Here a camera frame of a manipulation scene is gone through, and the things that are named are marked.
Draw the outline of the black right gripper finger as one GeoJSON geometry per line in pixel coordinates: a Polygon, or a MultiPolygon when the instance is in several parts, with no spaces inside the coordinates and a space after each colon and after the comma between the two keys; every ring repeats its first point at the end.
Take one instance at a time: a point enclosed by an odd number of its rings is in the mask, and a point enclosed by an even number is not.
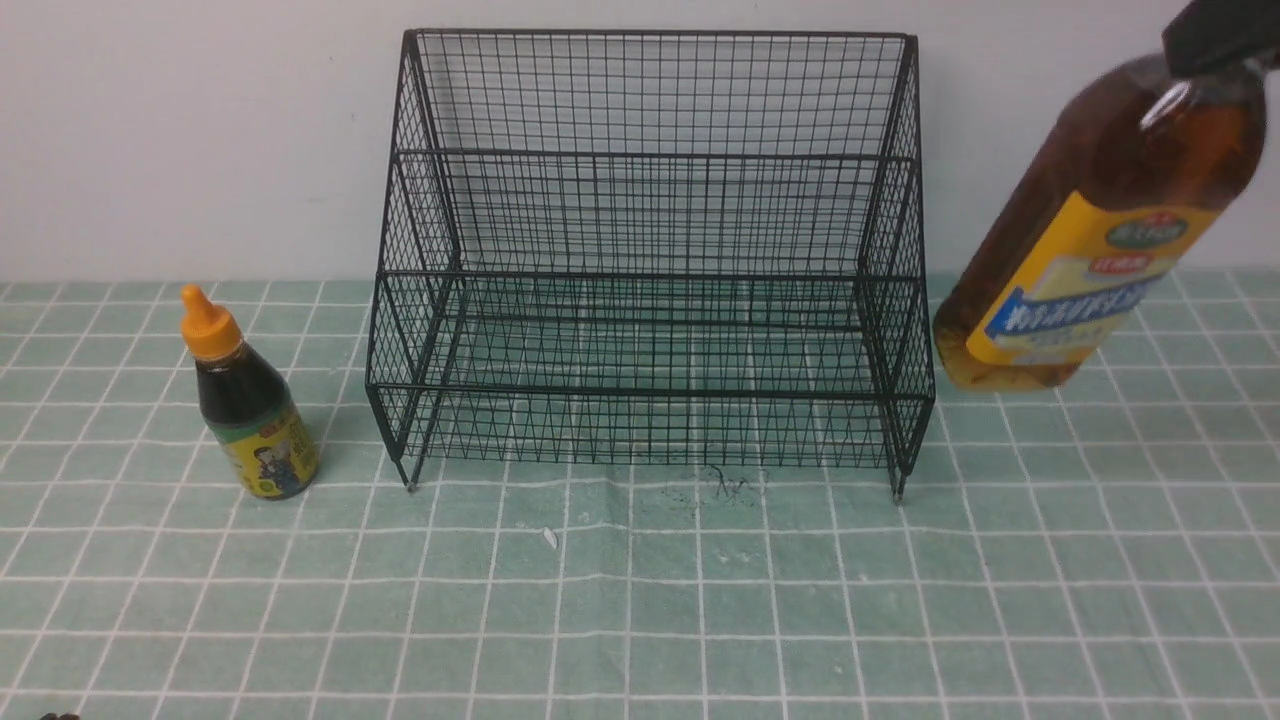
{"type": "Polygon", "coordinates": [[[1190,1],[1164,28],[1170,76],[1207,76],[1279,47],[1277,1],[1190,1]]]}

